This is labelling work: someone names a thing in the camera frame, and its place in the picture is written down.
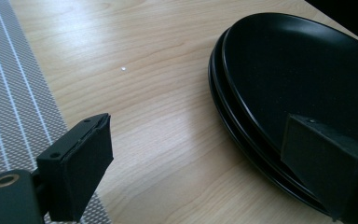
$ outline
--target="woven placemat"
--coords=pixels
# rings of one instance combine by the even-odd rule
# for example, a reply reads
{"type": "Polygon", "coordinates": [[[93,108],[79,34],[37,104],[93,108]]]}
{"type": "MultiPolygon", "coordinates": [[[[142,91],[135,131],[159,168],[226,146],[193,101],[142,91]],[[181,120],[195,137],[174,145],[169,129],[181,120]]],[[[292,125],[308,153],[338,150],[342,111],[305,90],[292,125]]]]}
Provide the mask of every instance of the woven placemat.
{"type": "MultiPolygon", "coordinates": [[[[66,131],[10,3],[0,0],[0,173],[33,171],[35,157],[66,131]]],[[[96,194],[81,223],[111,223],[96,194]]]]}

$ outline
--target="table surface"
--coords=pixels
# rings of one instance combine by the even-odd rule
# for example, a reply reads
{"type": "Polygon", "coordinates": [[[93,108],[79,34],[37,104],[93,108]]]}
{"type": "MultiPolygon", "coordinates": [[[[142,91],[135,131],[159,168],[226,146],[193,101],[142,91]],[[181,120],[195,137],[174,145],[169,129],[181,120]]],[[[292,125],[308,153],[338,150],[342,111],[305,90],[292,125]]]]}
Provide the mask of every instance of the table surface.
{"type": "Polygon", "coordinates": [[[210,94],[218,36],[259,12],[345,31],[302,0],[11,4],[68,127],[108,112],[115,160],[97,191],[114,223],[331,223],[241,153],[210,94]]]}

